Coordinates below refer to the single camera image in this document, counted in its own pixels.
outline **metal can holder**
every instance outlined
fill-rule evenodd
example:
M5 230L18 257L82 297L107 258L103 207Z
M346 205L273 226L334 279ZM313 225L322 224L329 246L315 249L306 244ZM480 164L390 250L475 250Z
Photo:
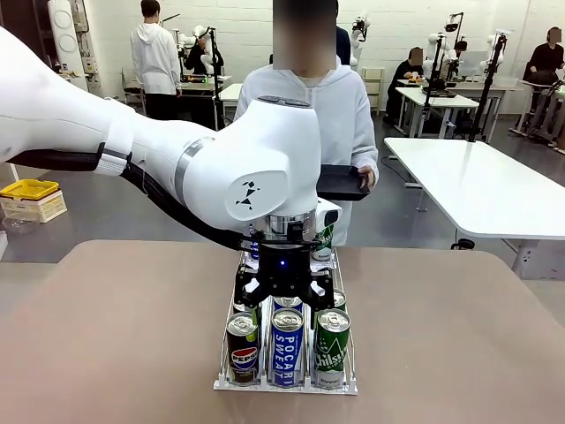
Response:
M250 254L242 254L240 265L246 264L252 268L258 268L259 263L254 260ZM332 269L334 278L334 287L345 293L342 272L339 264L337 252L332 252L329 261L314 261L312 260L312 271L319 271L320 269ZM345 312L348 312L348 305L346 304ZM311 310L306 304L303 305L303 316L305 322L304 340L302 343L302 366L297 371L298 376L296 381L297 385L289 388L276 386L272 383L273 376L269 364L272 362L272 349L271 349L271 320L273 317L274 306L271 297L262 302L262 323L261 323L261 347L259 356L259 374L251 384L240 385L233 383L230 377L230 362L228 358L228 343L226 338L226 329L228 320L233 312L233 295L231 297L230 308L226 317L226 328L224 328L222 337L222 354L220 358L220 370L218 372L218 379L214 383L215 390L235 390L235 391L271 391L278 393L316 393L322 395L357 395L357 371L355 368L355 344L353 342L353 326L351 325L350 339L347 344L347 353L344 360L344 377L343 384L338 389L327 390L317 386L316 371L314 366L314 330L311 329Z

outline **hand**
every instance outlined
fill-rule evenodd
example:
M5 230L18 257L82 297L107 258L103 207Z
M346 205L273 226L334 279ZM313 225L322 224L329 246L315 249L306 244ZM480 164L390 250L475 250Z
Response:
M359 175L362 178L361 189L367 187L369 191L373 190L377 184L377 178L374 175L374 170L370 166L364 166L359 169Z

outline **cabinet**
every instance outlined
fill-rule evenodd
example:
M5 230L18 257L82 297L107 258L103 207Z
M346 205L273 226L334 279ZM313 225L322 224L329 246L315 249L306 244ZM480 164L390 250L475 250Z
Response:
M384 68L363 68L361 70L361 78L365 82L369 103L371 103L371 110L376 110L377 117L380 111L380 93L382 91L384 76Z

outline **table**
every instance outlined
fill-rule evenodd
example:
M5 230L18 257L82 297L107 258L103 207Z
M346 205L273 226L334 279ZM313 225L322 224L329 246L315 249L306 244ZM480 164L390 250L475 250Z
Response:
M229 86L231 76L221 76L220 78L220 92L222 92L224 88ZM141 96L141 85L137 80L123 83L123 85L126 93L126 99L127 95ZM192 117L193 122L216 130L218 128L218 116L214 104L214 78L210 78L208 83L183 82L182 89L183 95L181 97L181 104L179 107L183 108L184 106L187 110L190 110L193 115L198 114L198 116ZM145 102L143 101L143 96L141 96L141 102L145 113Z
M238 254L96 241L0 322L3 422L562 423L565 329L499 260L339 252L358 396L214 392Z
M222 102L238 102L243 84L231 84L220 93Z
M512 269L522 277L540 240L565 240L565 187L483 142L385 139L404 168L457 229L520 239Z
M422 83L417 82L409 82L407 79L399 79L398 82L406 87L419 87ZM480 100L480 97L485 89L485 84L482 82L458 82L455 87L449 87L448 90L458 95L461 95L467 99L475 99ZM488 92L488 99L494 101L494 107L491 108L489 106L486 112L486 121L484 132L487 134L485 140L488 144L493 137L494 128L496 123L498 122L499 110L502 101L504 100L504 96L508 92L514 91L523 91L522 87L500 87L500 86L491 86L490 91Z
M409 102L414 103L412 108L411 120L410 120L410 132L409 137L413 139L414 137L421 136L424 123L422 121L422 112L424 110L424 104L426 103L426 94L422 92L420 87L397 87L396 91L403 96L403 103L400 109L400 118L398 120L398 125L395 127L398 131L405 134L403 129L404 122L404 104L406 99ZM445 138L445 134L448 128L448 122L451 119L451 114L454 110L465 110L465 109L476 109L478 103L473 100L466 99L461 95L458 95L452 99L445 97L433 97L430 99L430 105L432 109L444 109L442 114L443 119L441 122L440 129L440 139Z

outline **robot logo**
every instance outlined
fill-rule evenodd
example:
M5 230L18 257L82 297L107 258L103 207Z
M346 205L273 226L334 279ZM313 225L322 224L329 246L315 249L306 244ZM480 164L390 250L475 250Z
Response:
M243 183L243 186L247 187L247 194L245 195L245 199L242 201L236 201L236 205L249 205L249 210L253 210L253 205L251 203L251 195L255 192L260 192L260 188L255 187L255 183L252 181L248 181Z

